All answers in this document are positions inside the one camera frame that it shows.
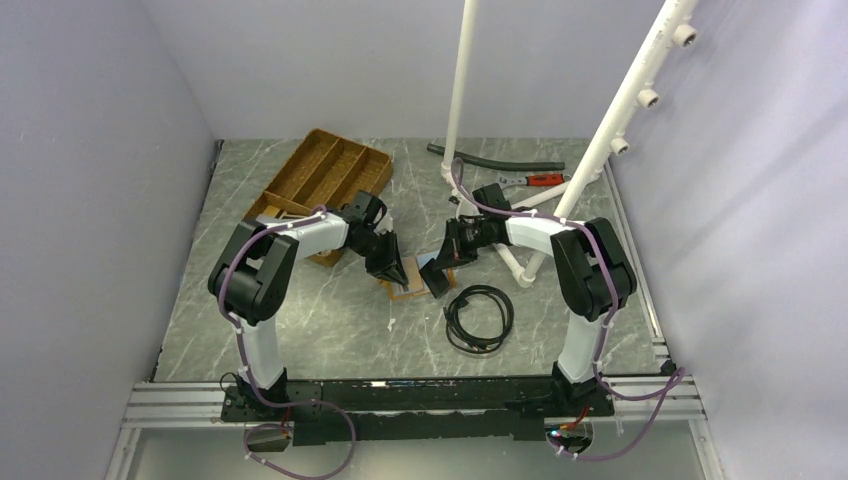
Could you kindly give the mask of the orange card holder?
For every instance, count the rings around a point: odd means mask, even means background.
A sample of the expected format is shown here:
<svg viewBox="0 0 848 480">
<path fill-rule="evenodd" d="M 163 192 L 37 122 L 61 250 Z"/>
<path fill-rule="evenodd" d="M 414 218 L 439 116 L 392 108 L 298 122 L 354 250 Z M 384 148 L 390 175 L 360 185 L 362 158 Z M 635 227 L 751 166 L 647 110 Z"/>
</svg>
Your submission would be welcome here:
<svg viewBox="0 0 848 480">
<path fill-rule="evenodd" d="M 454 273 L 451 269 L 441 270 L 441 276 L 437 276 L 432 283 L 436 287 L 437 293 L 434 294 L 430 285 L 421 276 L 420 270 L 430 261 L 434 260 L 438 255 L 437 251 L 427 253 L 419 253 L 401 258 L 401 265 L 404 268 L 408 279 L 406 286 L 380 280 L 379 283 L 385 288 L 391 301 L 398 301 L 417 296 L 431 296 L 440 298 L 449 290 L 456 287 L 457 282 Z"/>
</svg>

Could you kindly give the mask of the woven brown organizer tray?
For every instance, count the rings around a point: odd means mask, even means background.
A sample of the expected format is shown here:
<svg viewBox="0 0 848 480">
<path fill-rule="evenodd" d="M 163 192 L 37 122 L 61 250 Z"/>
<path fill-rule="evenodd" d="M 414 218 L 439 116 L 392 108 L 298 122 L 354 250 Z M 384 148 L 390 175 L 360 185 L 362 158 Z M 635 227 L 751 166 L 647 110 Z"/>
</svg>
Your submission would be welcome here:
<svg viewBox="0 0 848 480">
<path fill-rule="evenodd" d="M 317 205 L 340 208 L 359 190 L 379 195 L 393 173 L 389 154 L 321 129 L 302 143 L 245 214 L 254 219 L 267 206 L 309 215 Z"/>
</svg>

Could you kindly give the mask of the white card stack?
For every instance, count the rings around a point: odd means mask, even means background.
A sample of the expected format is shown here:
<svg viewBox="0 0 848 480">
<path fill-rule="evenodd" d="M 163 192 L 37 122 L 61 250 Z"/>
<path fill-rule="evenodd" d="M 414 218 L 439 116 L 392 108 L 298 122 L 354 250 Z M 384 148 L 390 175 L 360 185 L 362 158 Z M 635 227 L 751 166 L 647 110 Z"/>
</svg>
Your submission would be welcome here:
<svg viewBox="0 0 848 480">
<path fill-rule="evenodd" d="M 273 205 L 267 205 L 257 216 L 256 220 L 262 223 L 275 223 L 305 218 L 304 214 L 292 213 Z"/>
</svg>

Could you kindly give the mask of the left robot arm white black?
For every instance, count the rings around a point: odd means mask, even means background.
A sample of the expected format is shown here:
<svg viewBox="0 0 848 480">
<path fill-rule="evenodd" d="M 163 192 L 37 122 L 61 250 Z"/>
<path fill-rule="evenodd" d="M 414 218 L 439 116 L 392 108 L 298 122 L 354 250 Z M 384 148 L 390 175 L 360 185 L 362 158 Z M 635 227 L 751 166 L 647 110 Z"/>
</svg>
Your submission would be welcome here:
<svg viewBox="0 0 848 480">
<path fill-rule="evenodd" d="M 302 218 L 258 216 L 241 221 L 219 256 L 207 288 L 235 330 L 240 376 L 254 387 L 248 407 L 264 420 L 279 417 L 287 392 L 279 386 L 286 368 L 272 322 L 281 308 L 298 261 L 326 251 L 351 250 L 372 277 L 400 286 L 404 271 L 386 204 L 358 191 L 341 208 L 319 205 Z"/>
</svg>

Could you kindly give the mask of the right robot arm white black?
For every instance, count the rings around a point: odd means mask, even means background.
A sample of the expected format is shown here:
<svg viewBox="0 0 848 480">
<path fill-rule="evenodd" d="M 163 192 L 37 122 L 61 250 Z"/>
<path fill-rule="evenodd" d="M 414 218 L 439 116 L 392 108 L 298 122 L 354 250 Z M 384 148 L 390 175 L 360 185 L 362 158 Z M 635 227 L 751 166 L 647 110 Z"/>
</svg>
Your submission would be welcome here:
<svg viewBox="0 0 848 480">
<path fill-rule="evenodd" d="M 502 188 L 490 184 L 471 194 L 476 215 L 446 222 L 442 246 L 419 270 L 434 297 L 447 288 L 447 269 L 478 259 L 478 250 L 495 244 L 519 246 L 554 260 L 569 320 L 556 366 L 564 375 L 551 388 L 557 411 L 574 415 L 585 407 L 590 391 L 584 383 L 601 370 L 603 343 L 613 318 L 635 293 L 632 265 L 609 220 L 576 222 L 522 208 L 516 210 Z"/>
</svg>

